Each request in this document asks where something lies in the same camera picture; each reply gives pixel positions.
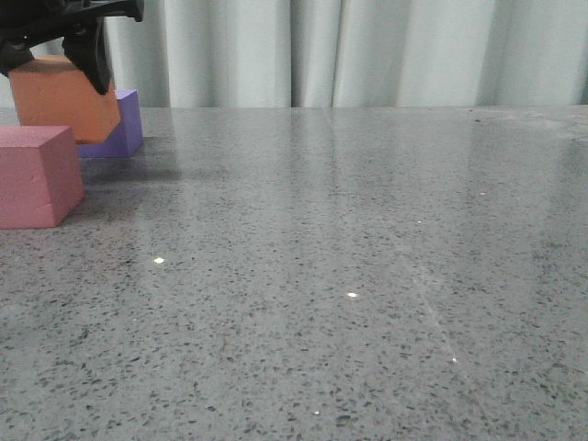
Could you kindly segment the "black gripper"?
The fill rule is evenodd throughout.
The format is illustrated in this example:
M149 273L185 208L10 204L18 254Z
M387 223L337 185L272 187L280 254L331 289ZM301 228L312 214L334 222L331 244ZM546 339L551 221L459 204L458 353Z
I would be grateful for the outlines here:
M8 77L10 71L34 60L30 47L63 37L65 56L105 95L111 72L104 17L141 22L143 12L143 1L2 1L0 72Z

